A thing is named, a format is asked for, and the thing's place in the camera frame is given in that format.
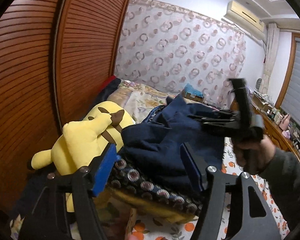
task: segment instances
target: wall covering with circle pattern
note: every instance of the wall covering with circle pattern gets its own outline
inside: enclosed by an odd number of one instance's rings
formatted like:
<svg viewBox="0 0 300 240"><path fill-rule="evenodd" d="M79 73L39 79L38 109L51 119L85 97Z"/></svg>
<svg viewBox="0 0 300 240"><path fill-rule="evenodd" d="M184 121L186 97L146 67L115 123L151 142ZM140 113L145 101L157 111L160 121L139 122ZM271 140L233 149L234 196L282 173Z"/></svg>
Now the wall covering with circle pattern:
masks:
<svg viewBox="0 0 300 240"><path fill-rule="evenodd" d="M227 79L239 76L245 50L244 33L228 24L155 0L130 0L114 74L171 94L190 83L223 107Z"/></svg>

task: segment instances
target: yellow plush toy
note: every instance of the yellow plush toy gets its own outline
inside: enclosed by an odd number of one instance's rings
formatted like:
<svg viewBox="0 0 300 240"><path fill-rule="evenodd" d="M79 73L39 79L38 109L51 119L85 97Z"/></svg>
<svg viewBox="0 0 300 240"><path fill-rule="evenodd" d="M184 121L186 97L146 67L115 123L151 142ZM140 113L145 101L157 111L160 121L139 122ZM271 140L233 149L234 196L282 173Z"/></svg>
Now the yellow plush toy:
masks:
<svg viewBox="0 0 300 240"><path fill-rule="evenodd" d="M134 123L116 103L102 102L82 121L65 124L63 134L52 149L36 153L31 159L31 167L37 170L53 162L60 175L72 174L100 156L108 142L116 144L118 152L123 146L121 130ZM67 199L67 210L74 212L72 195Z"/></svg>

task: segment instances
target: silver bolt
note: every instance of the silver bolt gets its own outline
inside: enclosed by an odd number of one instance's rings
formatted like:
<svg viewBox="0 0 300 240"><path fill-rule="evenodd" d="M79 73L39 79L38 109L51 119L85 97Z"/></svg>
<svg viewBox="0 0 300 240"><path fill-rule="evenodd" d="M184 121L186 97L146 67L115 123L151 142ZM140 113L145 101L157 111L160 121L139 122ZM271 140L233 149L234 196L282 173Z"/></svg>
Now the silver bolt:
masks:
<svg viewBox="0 0 300 240"><path fill-rule="evenodd" d="M217 168L215 166L209 166L208 167L208 171L210 171L210 172L216 172Z"/></svg>
<svg viewBox="0 0 300 240"><path fill-rule="evenodd" d="M82 166L80 169L79 169L80 172L82 173L86 173L89 171L89 167L88 166Z"/></svg>
<svg viewBox="0 0 300 240"><path fill-rule="evenodd" d="M55 176L56 176L56 175L52 172L52 173L49 173L49 174L47 175L47 178L48 178L48 179L54 179Z"/></svg>
<svg viewBox="0 0 300 240"><path fill-rule="evenodd" d="M242 175L242 177L244 177L245 179L247 179L247 178L250 177L250 174L247 173L247 172L243 172L241 175Z"/></svg>

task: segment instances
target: wooden wardrobe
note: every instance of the wooden wardrobe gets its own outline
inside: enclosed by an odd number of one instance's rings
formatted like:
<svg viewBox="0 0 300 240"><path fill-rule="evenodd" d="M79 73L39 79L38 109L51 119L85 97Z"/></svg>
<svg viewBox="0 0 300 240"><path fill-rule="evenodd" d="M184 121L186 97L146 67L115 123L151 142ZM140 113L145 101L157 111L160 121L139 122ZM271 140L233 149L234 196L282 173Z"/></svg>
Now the wooden wardrobe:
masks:
<svg viewBox="0 0 300 240"><path fill-rule="evenodd" d="M0 18L0 209L113 73L129 0L14 0Z"/></svg>

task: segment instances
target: human hand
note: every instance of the human hand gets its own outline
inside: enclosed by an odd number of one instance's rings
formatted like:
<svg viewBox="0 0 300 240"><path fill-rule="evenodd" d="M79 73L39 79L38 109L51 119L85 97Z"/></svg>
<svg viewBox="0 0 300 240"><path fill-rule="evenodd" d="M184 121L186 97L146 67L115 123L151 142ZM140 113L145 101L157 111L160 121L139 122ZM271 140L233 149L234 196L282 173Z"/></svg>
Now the human hand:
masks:
<svg viewBox="0 0 300 240"><path fill-rule="evenodd" d="M232 139L233 152L236 156L237 163L241 167L246 165L246 160L243 157L243 150L255 150L257 152L257 167L258 170L263 170L266 165L273 159L275 153L275 145L272 143L270 138L266 135L263 136L261 142L255 141L243 141L238 142Z"/></svg>

